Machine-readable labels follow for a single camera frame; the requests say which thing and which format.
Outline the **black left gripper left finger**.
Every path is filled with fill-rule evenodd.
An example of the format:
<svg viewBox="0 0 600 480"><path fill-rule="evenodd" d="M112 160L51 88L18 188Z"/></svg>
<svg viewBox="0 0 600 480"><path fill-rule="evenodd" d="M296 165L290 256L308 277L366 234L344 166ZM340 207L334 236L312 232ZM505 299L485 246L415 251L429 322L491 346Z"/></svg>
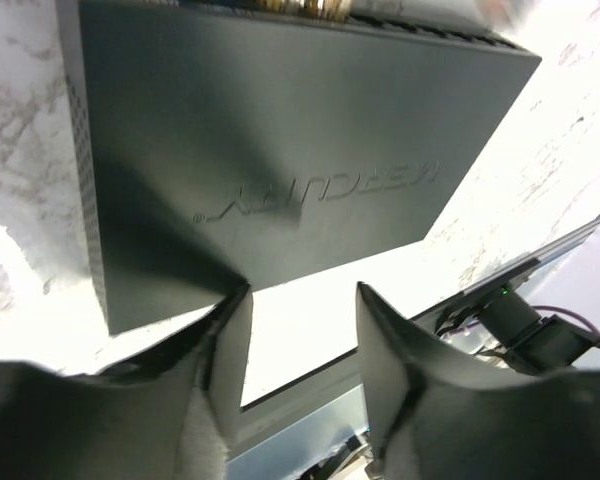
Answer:
<svg viewBox="0 0 600 480"><path fill-rule="evenodd" d="M239 430L253 297L97 375L0 361L0 479L209 479Z"/></svg>

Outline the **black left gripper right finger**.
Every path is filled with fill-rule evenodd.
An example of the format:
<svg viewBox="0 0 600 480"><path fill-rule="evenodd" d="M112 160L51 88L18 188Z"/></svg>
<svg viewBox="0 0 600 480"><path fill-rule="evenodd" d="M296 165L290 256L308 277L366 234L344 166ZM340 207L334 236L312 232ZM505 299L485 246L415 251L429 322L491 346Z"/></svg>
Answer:
<svg viewBox="0 0 600 480"><path fill-rule="evenodd" d="M370 439L386 479L600 479L600 370L532 377L356 291Z"/></svg>

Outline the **black network switch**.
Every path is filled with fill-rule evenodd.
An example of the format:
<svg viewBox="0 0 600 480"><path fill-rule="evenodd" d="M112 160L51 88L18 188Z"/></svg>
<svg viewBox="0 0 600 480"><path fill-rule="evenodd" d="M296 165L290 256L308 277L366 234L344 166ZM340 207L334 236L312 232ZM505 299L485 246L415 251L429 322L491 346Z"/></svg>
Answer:
<svg viewBox="0 0 600 480"><path fill-rule="evenodd" d="M540 64L496 34L380 14L56 12L114 334L422 240Z"/></svg>

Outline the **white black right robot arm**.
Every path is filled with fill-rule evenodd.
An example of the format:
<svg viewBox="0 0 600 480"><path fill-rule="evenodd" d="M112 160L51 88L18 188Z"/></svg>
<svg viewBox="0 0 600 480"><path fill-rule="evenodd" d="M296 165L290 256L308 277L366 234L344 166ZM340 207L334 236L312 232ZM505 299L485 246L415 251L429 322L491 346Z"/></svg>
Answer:
<svg viewBox="0 0 600 480"><path fill-rule="evenodd" d="M540 375L570 367L592 348L600 349L600 331L564 308L531 306L508 287L473 307L448 317L435 334L449 341L458 333L483 328L490 338L472 352L481 359L497 359L511 369Z"/></svg>

